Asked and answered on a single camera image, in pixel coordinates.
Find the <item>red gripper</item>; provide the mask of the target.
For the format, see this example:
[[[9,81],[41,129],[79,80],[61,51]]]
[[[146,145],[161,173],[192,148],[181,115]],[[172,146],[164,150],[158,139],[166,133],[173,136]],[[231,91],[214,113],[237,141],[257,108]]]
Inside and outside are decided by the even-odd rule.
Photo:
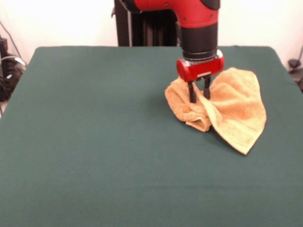
[[[204,77],[204,97],[210,98],[211,75],[217,74],[223,70],[224,56],[221,50],[217,50],[214,58],[205,61],[178,59],[176,67],[180,78],[185,82],[188,82],[190,103],[196,103],[193,81],[197,81]]]

